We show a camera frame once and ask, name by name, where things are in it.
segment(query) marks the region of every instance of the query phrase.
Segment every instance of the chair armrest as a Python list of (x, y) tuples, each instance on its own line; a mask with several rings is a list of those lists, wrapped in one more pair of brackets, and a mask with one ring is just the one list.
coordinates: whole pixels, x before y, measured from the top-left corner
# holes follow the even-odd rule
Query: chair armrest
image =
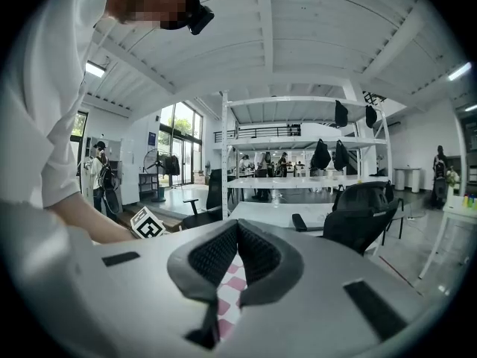
[(297, 232), (306, 232), (308, 230), (299, 213), (294, 213), (291, 215), (291, 220), (293, 221), (293, 225), (295, 226)]
[(194, 215), (198, 215), (197, 212), (197, 207), (195, 206), (195, 202), (198, 201), (199, 199), (189, 199), (189, 200), (184, 200), (183, 203), (190, 203), (192, 205), (192, 210), (194, 211)]

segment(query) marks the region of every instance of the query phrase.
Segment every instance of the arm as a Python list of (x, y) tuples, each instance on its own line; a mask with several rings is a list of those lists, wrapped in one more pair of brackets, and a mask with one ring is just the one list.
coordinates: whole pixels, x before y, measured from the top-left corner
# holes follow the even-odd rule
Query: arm
[[(81, 93), (78, 102), (83, 98)], [(42, 171), (43, 205), (56, 213), (67, 225), (83, 228), (96, 242), (134, 240), (129, 231), (95, 210), (79, 192), (75, 156), (69, 144), (69, 134), (72, 133), (75, 124), (78, 102), (58, 121), (48, 135), (54, 150)], [(93, 160), (92, 171), (98, 168), (100, 171), (102, 165), (99, 167), (98, 165), (101, 165), (101, 162)]]
[(67, 225), (83, 228), (91, 239), (101, 244), (135, 240), (131, 232), (95, 210), (79, 192), (52, 205), (48, 210), (56, 213)]

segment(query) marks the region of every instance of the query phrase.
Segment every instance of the table leg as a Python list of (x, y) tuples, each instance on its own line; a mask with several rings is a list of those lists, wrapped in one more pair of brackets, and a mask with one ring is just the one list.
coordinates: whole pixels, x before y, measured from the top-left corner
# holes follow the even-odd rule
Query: table leg
[(429, 257), (427, 258), (427, 262), (424, 265), (423, 270), (419, 274), (420, 279), (422, 279), (424, 277), (424, 275), (427, 272), (427, 269), (429, 269), (429, 266), (431, 265), (432, 260), (434, 259), (434, 255), (437, 252), (437, 249), (439, 248), (440, 242), (442, 241), (442, 237), (444, 236), (444, 232), (446, 231), (447, 220), (448, 220), (447, 213), (444, 213), (443, 217), (442, 217), (442, 222), (440, 223), (439, 233), (437, 234), (437, 239), (435, 240), (434, 246), (432, 247), (432, 251), (431, 251)]

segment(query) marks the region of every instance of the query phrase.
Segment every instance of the fluorescent light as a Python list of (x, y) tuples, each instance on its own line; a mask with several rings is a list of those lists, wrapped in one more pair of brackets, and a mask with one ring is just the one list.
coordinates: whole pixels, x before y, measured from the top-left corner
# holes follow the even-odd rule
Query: fluorescent light
[(88, 61), (86, 63), (86, 71), (88, 73), (91, 73), (92, 75), (95, 75), (96, 77), (103, 77), (104, 72), (106, 72), (105, 68), (101, 68), (99, 65), (96, 65), (95, 63), (92, 63), (91, 61)]
[(475, 110), (475, 109), (477, 109), (477, 104), (474, 104), (473, 106), (468, 107), (465, 111), (472, 111), (472, 110)]
[(455, 72), (453, 72), (449, 76), (449, 80), (453, 81), (456, 78), (461, 77), (465, 72), (468, 72), (471, 68), (472, 68), (472, 64), (471, 63), (466, 63), (464, 66), (461, 66), (459, 69), (457, 69)]

